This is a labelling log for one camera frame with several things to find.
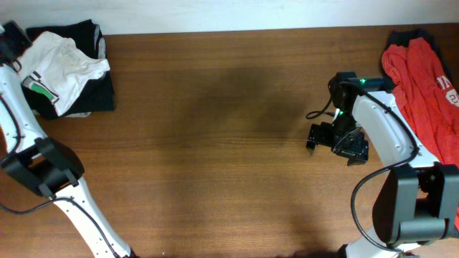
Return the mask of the white t-shirt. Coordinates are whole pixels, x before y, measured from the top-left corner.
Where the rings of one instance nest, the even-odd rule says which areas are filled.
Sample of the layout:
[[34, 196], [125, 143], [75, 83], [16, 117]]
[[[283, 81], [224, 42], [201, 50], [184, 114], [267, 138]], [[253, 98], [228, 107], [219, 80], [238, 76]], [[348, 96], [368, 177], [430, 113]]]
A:
[[23, 86], [44, 95], [58, 116], [64, 115], [89, 80], [98, 80], [110, 70], [106, 59], [92, 59], [71, 38], [41, 33], [18, 58]]

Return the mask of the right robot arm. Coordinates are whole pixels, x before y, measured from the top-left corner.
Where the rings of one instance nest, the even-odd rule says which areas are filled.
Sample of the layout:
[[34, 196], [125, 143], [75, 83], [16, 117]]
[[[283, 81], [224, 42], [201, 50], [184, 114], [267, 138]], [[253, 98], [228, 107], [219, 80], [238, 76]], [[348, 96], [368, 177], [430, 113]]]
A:
[[[355, 186], [351, 215], [361, 238], [341, 246], [336, 257], [413, 257], [416, 248], [458, 238], [458, 167], [442, 164], [424, 147], [399, 111], [389, 81], [337, 72], [328, 91], [333, 120], [311, 126], [306, 149], [329, 147], [352, 166], [366, 163], [373, 145], [383, 164]], [[387, 177], [372, 208], [372, 227], [364, 230], [356, 195], [382, 174]]]

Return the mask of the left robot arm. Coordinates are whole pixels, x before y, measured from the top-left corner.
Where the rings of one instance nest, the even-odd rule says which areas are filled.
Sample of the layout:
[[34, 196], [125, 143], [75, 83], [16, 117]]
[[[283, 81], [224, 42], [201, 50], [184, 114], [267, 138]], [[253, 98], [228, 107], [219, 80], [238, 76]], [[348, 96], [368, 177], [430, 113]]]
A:
[[21, 57], [34, 47], [15, 21], [1, 25], [1, 130], [6, 157], [1, 167], [15, 181], [55, 204], [73, 223], [95, 257], [134, 257], [91, 196], [76, 153], [49, 137], [24, 96]]

